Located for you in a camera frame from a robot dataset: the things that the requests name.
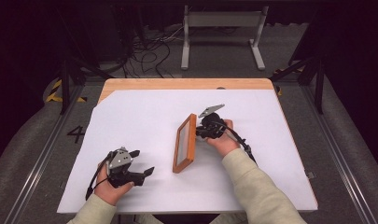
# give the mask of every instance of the metal rail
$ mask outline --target metal rail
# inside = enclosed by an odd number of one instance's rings
[[[357,184],[355,176],[352,174],[351,169],[349,168],[336,140],[333,137],[333,134],[331,133],[331,130],[329,129],[325,118],[322,115],[319,115],[316,110],[314,104],[314,96],[311,93],[310,88],[308,86],[301,86],[301,90],[308,101],[308,105],[311,106],[311,109],[315,114],[316,121],[329,143],[328,151],[330,153],[330,156],[337,166],[338,172],[340,173],[343,183],[345,184],[346,189],[351,196],[351,199],[355,205],[355,208],[357,209],[358,214],[360,215],[362,222],[366,224],[377,223],[369,205],[366,202],[366,199],[364,198],[364,195],[360,190],[360,187]]]
[[[19,222],[23,210],[25,209],[26,205],[31,199],[32,194],[34,193],[35,188],[37,186],[37,183],[39,182],[40,177],[46,169],[47,163],[49,162],[49,158],[52,155],[55,142],[61,132],[61,129],[66,123],[66,120],[69,117],[69,114],[71,113],[72,108],[74,107],[75,102],[81,94],[82,90],[83,86],[75,86],[75,88],[73,89],[70,101],[72,103],[66,108],[64,114],[60,115],[60,117],[58,118],[54,128],[52,129],[49,139],[44,145],[43,150],[35,163],[34,168],[32,169],[31,173],[29,173],[29,176],[22,187],[20,195],[18,196],[16,202],[14,202],[13,207],[8,213],[8,216],[5,220],[5,224],[13,224]]]

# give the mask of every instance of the person's left hand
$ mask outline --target person's left hand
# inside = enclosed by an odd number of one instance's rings
[[[107,178],[106,164],[104,164],[96,176],[96,184]],[[99,184],[94,194],[113,206],[116,206],[119,199],[133,187],[133,182],[127,183],[119,188],[114,188],[108,180]]]

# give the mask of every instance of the printed number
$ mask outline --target printed number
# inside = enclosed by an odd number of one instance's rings
[[[83,127],[77,126],[74,130],[70,131],[67,135],[73,135],[73,136],[75,136],[76,137],[75,144],[77,144],[78,139],[80,138],[80,136],[85,134],[82,131],[83,131]]]

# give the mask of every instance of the white table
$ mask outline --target white table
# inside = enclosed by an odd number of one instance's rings
[[[217,87],[226,90],[215,90]],[[155,170],[144,186],[124,195],[118,203],[119,213],[242,211],[220,156],[205,142],[197,141],[195,161],[188,168],[180,174],[172,172],[179,125],[190,113],[199,115],[206,107],[219,104],[225,106],[217,113],[234,121],[234,130],[252,146],[259,167],[296,208],[316,210],[311,185],[268,79],[181,78],[106,82],[58,212],[76,213],[81,208],[96,165],[120,147],[141,151],[130,171],[143,172],[152,166]]]

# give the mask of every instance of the sleeve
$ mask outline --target sleeve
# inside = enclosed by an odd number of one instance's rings
[[[233,150],[222,163],[249,223],[305,223],[290,199],[243,150]]]
[[[105,224],[112,221],[116,213],[116,206],[104,202],[101,198],[92,194],[78,211],[76,216],[68,224]]]

